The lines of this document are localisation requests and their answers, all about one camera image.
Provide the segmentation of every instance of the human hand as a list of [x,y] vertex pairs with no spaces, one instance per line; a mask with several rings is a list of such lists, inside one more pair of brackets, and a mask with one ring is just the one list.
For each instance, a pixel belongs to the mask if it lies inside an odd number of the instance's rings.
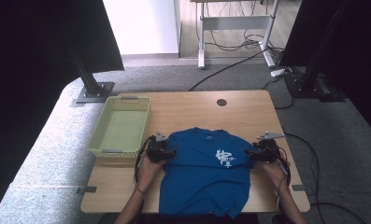
[[163,165],[167,161],[152,162],[145,152],[141,155],[142,161],[138,168],[138,188],[143,192],[147,192],[150,183],[155,178],[155,176],[162,169]]
[[279,161],[274,161],[271,163],[257,161],[256,164],[264,170],[266,175],[272,181],[276,191],[279,190],[281,185],[286,186],[287,176],[284,174],[282,164]]

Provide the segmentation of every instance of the wire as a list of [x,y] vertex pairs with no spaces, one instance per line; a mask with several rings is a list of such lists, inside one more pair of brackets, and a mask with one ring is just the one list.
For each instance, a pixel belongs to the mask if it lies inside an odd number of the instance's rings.
[[235,65],[238,65],[238,64],[240,64],[240,63],[243,63],[243,62],[245,62],[245,61],[247,61],[247,60],[249,60],[249,59],[255,58],[257,55],[259,55],[259,54],[261,54],[261,53],[263,53],[263,52],[264,52],[264,50],[262,50],[261,52],[258,52],[258,53],[256,53],[256,54],[254,54],[254,55],[250,56],[249,58],[244,59],[244,60],[242,60],[242,61],[240,61],[240,62],[238,62],[238,63],[233,63],[233,64],[231,64],[231,65],[229,65],[229,66],[226,66],[226,67],[222,68],[221,70],[219,70],[219,71],[217,71],[217,72],[215,72],[215,73],[209,75],[208,77],[203,78],[203,79],[200,80],[199,82],[197,82],[197,83],[196,83],[195,85],[193,85],[193,86],[192,86],[188,91],[193,91],[194,88],[196,88],[197,86],[199,86],[201,83],[203,83],[203,82],[206,81],[207,79],[216,76],[217,74],[219,74],[219,73],[225,71],[225,70],[228,69],[228,68],[231,68],[231,67],[233,67],[233,66],[235,66]]
[[[333,207],[336,207],[336,208],[339,208],[339,209],[342,209],[350,214],[352,214],[353,216],[355,216],[357,219],[359,219],[362,223],[365,223],[366,222],[361,218],[359,217],[357,214],[355,214],[354,212],[350,211],[348,208],[344,207],[344,206],[341,206],[341,205],[338,205],[338,204],[335,204],[335,203],[321,203],[319,202],[319,190],[320,190],[320,165],[319,165],[319,158],[317,157],[317,153],[316,153],[316,150],[311,146],[311,144],[305,140],[304,138],[298,136],[298,135],[295,135],[295,134],[292,134],[292,133],[286,133],[284,132],[284,134],[290,136],[290,137],[295,137],[299,140],[301,140],[302,142],[304,142],[311,154],[312,154],[312,160],[310,162],[310,169],[312,170],[312,174],[313,174],[313,178],[315,179],[316,181],[316,189],[315,189],[315,198],[316,198],[316,202],[315,203],[312,203],[311,206],[317,206],[317,209],[319,211],[319,216],[320,216],[320,219],[321,219],[321,222],[322,223],[325,223],[325,220],[324,218],[322,217],[322,213],[321,213],[321,208],[320,208],[320,205],[330,205],[330,206],[333,206]],[[313,159],[316,160],[316,168],[317,168],[317,171],[316,171],[316,175],[314,174],[314,171],[311,167],[311,164],[313,162]]]
[[[226,8],[226,5],[227,5],[227,3],[223,6],[223,9],[220,11],[220,15],[221,15],[222,11]],[[254,8],[255,8],[255,2],[254,2],[254,5],[253,5],[253,8],[252,8],[251,16],[253,15]],[[197,11],[198,11],[198,6],[197,6],[197,3],[196,3],[196,13],[195,13],[195,15],[196,15],[196,20],[195,20],[195,28],[196,28],[196,36],[197,36],[197,39],[200,40],[199,32],[198,32],[198,29],[197,29],[197,21],[198,21],[198,18],[197,18]],[[209,16],[208,4],[207,4],[207,6],[206,6],[206,11],[207,11],[207,15]],[[242,6],[241,4],[240,4],[240,5],[237,5],[237,10],[236,10],[236,11],[239,11],[239,14],[241,14],[241,15],[245,15],[245,13],[244,13],[244,8],[243,8],[243,6]],[[218,47],[219,49],[224,50],[224,51],[235,51],[235,50],[241,49],[241,48],[243,48],[243,47],[245,47],[246,49],[256,49],[256,48],[258,48],[258,47],[260,46],[259,41],[257,41],[257,40],[251,40],[251,39],[248,39],[248,38],[246,38],[246,37],[245,37],[245,41],[244,41],[242,44],[238,45],[238,46],[223,46],[223,45],[220,45],[220,44],[217,43],[217,41],[216,41],[216,39],[215,39],[215,36],[214,36],[214,33],[215,33],[215,34],[218,34],[218,33],[220,33],[220,32],[221,32],[221,30],[218,31],[218,32],[210,31],[210,33],[211,33],[211,37],[212,37],[212,39],[213,39],[213,43],[211,43],[211,42],[205,42],[204,44],[205,44],[205,45],[213,45],[213,46],[216,46],[216,47]]]
[[[251,36],[251,35],[247,35],[247,36],[246,36],[246,32],[247,32],[247,31],[248,31],[248,30],[246,30],[246,31],[244,32],[243,36],[244,36],[244,38],[245,38],[246,40],[249,40],[249,36]],[[264,36],[263,36],[263,35],[256,35],[256,34],[252,34],[252,35],[255,35],[255,36],[258,36],[258,37],[264,39]],[[284,52],[284,48],[277,48],[277,47],[273,46],[273,44],[272,44],[272,42],[271,42],[270,40],[269,40],[268,44],[269,44],[270,46],[272,46],[272,47],[269,47],[269,46],[267,46],[267,47],[270,49],[270,53],[273,54],[274,56],[277,57],[277,56],[281,55],[281,54]]]
[[[283,71],[278,76],[276,76],[273,80],[270,80],[266,84],[264,84],[264,86],[262,87],[262,90],[266,90],[266,88],[267,88],[268,85],[282,80],[284,76],[287,76],[288,75],[288,74],[286,74],[286,71],[287,70],[288,70],[288,67],[287,68],[284,68]],[[275,109],[288,109],[291,106],[293,106],[293,97],[292,96],[291,96],[291,102],[290,102],[289,105],[282,106],[282,107],[275,106]]]
[[144,144],[141,146],[141,148],[138,150],[138,155],[136,157],[136,164],[135,164],[135,175],[134,175],[135,185],[138,182],[138,169],[142,162],[142,153],[145,151],[145,147],[147,146],[147,143],[149,142],[150,139],[152,139],[152,136],[148,137],[147,140],[145,140]]
[[280,150],[284,153],[285,162],[288,163],[287,152],[286,152],[286,151],[284,150],[284,148],[282,148],[282,147],[279,147],[278,149],[280,149]]
[[330,205],[330,206],[333,206],[333,207],[336,207],[336,208],[340,208],[340,209],[352,214],[353,216],[355,216],[357,219],[359,219],[360,222],[366,224],[366,222],[361,217],[359,217],[357,214],[350,211],[348,208],[346,208],[344,206],[341,206],[341,205],[338,205],[338,204],[335,204],[335,203],[312,203],[311,204],[311,206],[317,206],[317,205]]
[[319,190],[320,190],[320,164],[319,164],[319,158],[317,156],[317,153],[316,153],[316,150],[311,146],[311,144],[306,141],[304,138],[298,136],[298,135],[295,135],[295,134],[292,134],[292,133],[284,133],[286,135],[289,135],[291,137],[295,137],[299,140],[301,140],[303,143],[305,143],[308,148],[309,148],[309,151],[311,152],[312,154],[312,157],[314,157],[314,159],[316,160],[316,188],[315,188],[315,200],[316,200],[316,205],[317,205],[317,210],[319,212],[319,216],[320,216],[320,219],[321,219],[321,222],[323,224],[325,224],[325,220],[324,218],[322,217],[322,213],[321,213],[321,208],[320,208],[320,205],[319,205]]

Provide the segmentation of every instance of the gray carpet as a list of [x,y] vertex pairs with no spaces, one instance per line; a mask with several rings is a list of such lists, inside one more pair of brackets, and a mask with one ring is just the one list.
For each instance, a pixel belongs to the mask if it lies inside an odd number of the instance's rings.
[[[188,91],[203,78],[226,65],[126,67],[125,71],[95,74],[97,81],[115,82],[113,95],[137,91]],[[194,91],[260,90],[272,79],[265,63],[239,64],[194,88]],[[79,187],[87,184],[94,157],[86,151],[103,104],[72,107],[82,89],[80,79],[63,89],[50,119],[39,135],[0,205],[0,223],[97,223],[101,215],[80,211]],[[292,101],[284,80],[266,88],[277,107]],[[371,223],[371,128],[349,99],[321,103],[294,99],[288,109],[277,110],[287,133],[307,140],[320,163],[320,201],[342,205]],[[315,202],[316,160],[308,146],[287,136],[310,202]],[[360,223],[352,214],[322,205],[327,223]],[[271,223],[273,214],[260,214]],[[309,223],[321,223],[315,206],[305,213]]]

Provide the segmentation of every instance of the desk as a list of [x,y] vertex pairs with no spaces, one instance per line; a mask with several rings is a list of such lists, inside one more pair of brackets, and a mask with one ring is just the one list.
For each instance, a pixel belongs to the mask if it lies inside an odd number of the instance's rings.
[[205,4],[214,2],[227,2],[223,0],[191,0],[191,2],[201,3],[200,7],[200,42],[198,66],[205,68],[205,30],[246,30],[246,29],[265,29],[264,41],[261,41],[260,48],[264,54],[269,68],[275,68],[272,56],[267,51],[270,34],[272,33],[273,23],[275,22],[276,12],[278,11],[278,0],[273,3],[270,15],[265,16],[244,16],[244,17],[205,17]]
[[[266,131],[283,133],[267,91],[142,92],[121,95],[150,97],[148,136],[156,131],[168,136],[176,131],[200,127],[224,129],[252,143],[257,141],[256,136]],[[224,99],[227,104],[217,105],[219,99]],[[291,163],[291,185],[302,185],[285,138],[279,138],[277,142],[286,150]],[[81,210],[85,213],[120,212],[134,189],[134,163],[97,158],[88,184],[97,189],[96,192],[85,192]],[[164,172],[160,172],[151,184],[143,212],[159,211],[159,187],[163,176]],[[242,212],[277,212],[275,191],[263,171],[254,168],[250,177],[250,198]],[[310,208],[303,190],[292,191],[292,195],[302,212]]]

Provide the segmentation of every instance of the human arm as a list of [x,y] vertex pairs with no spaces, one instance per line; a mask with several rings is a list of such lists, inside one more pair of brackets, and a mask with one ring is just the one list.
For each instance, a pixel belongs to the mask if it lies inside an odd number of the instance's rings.
[[133,190],[129,201],[123,207],[123,210],[116,219],[115,224],[127,224],[133,220],[141,207],[141,204],[144,202],[144,197],[148,192],[150,183],[160,172],[164,164],[165,161],[154,163],[150,161],[147,156],[143,155],[142,162],[138,168],[138,181],[135,189]]
[[293,200],[293,196],[287,186],[287,177],[280,167],[281,164],[278,161],[272,163],[258,162],[258,164],[261,165],[275,187],[275,190],[278,192],[285,215],[296,224],[307,223]]

